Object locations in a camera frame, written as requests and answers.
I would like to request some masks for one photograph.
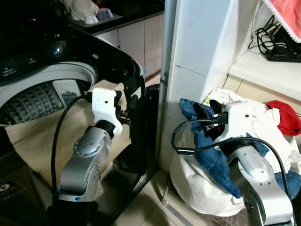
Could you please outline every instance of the black countertop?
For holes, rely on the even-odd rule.
[[[98,35],[163,14],[165,9],[164,1],[161,0],[107,0],[104,6],[121,17],[92,25],[84,24],[82,21],[75,22],[70,17],[70,25]]]

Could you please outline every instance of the washing machine drum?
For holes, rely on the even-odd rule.
[[[90,65],[64,62],[0,84],[0,124],[19,124],[63,109],[96,80]]]

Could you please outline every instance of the black cable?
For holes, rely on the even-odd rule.
[[[199,151],[204,151],[204,150],[207,150],[207,149],[210,149],[210,148],[214,148],[214,147],[217,147],[217,146],[220,146],[220,145],[224,145],[226,143],[229,143],[229,142],[233,142],[233,141],[246,141],[246,140],[249,140],[249,141],[257,141],[257,142],[260,142],[264,145],[266,145],[275,155],[279,165],[280,165],[280,169],[281,169],[281,174],[282,174],[282,179],[283,179],[283,183],[284,183],[284,187],[285,187],[285,193],[287,194],[288,198],[290,199],[290,201],[292,201],[292,198],[291,198],[291,193],[290,193],[290,190],[288,188],[288,184],[287,184],[287,180],[286,180],[286,174],[285,174],[285,168],[283,166],[283,163],[281,161],[281,158],[280,156],[278,155],[277,151],[266,141],[264,140],[261,140],[261,139],[258,139],[258,138],[254,138],[254,137],[233,137],[233,138],[229,138],[227,140],[223,140],[221,142],[218,142],[216,144],[212,144],[212,145],[208,145],[208,146],[205,146],[205,147],[202,147],[202,148],[198,148],[198,149],[194,149],[194,148],[186,148],[186,147],[177,147],[174,143],[174,140],[175,140],[175,136],[177,134],[177,132],[183,128],[184,126],[188,125],[188,124],[191,124],[193,122],[209,122],[209,121],[212,121],[211,119],[198,119],[198,120],[192,120],[192,121],[186,121],[182,124],[180,124],[173,132],[173,135],[172,135],[172,139],[171,139],[171,144],[172,144],[172,147],[177,151],[177,154],[184,154],[184,155],[193,155],[195,152],[199,152]]]
[[[65,108],[55,130],[55,135],[53,138],[53,144],[52,144],[52,153],[51,153],[51,180],[52,180],[52,205],[57,204],[58,202],[58,195],[57,195],[57,184],[56,184],[56,172],[55,172],[55,154],[56,154],[56,145],[57,145],[57,139],[58,134],[62,125],[62,122],[67,114],[67,112],[70,110],[70,108],[80,99],[83,99],[83,96],[79,96],[72,100],[70,104]]]

